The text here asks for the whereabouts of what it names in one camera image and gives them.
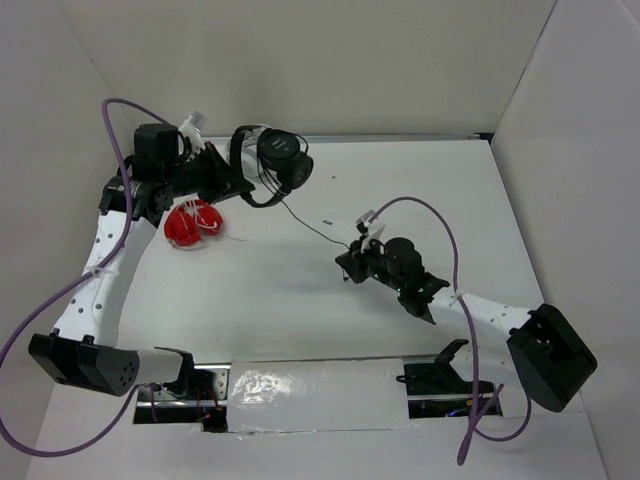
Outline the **black headphones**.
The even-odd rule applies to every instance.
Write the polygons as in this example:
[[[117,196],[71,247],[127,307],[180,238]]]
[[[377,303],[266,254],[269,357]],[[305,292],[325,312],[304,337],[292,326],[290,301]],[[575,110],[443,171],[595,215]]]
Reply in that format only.
[[[311,176],[314,160],[308,155],[308,143],[293,132],[263,125],[242,125],[229,141],[228,159],[231,169],[244,179],[242,149],[246,141],[254,140],[256,161],[262,171],[274,172],[279,184],[270,200],[256,202],[251,190],[240,197],[251,207],[268,208],[282,202],[293,190],[299,189]]]

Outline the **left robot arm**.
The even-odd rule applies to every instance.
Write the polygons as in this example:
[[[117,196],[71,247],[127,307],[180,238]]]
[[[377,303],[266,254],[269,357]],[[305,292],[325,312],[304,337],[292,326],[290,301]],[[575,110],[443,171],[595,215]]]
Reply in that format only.
[[[32,336],[31,357],[62,385],[122,396],[136,384],[155,383],[176,399],[193,394],[198,376],[192,354],[117,348],[122,310],[138,264],[176,198],[195,194],[214,202],[251,187],[203,141],[193,119],[179,127],[138,127],[124,172],[103,188],[81,281],[52,331]]]

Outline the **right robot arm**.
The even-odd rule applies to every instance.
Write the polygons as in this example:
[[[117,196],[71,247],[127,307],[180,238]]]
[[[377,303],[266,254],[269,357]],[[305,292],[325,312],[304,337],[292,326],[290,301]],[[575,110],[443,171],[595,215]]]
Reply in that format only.
[[[543,303],[519,308],[457,292],[429,273],[414,244],[360,238],[336,257],[355,284],[371,279],[394,290],[410,315],[432,325],[475,329],[466,354],[446,354],[436,379],[448,392],[473,378],[518,385],[540,407],[561,412],[595,372],[597,360],[562,312]]]

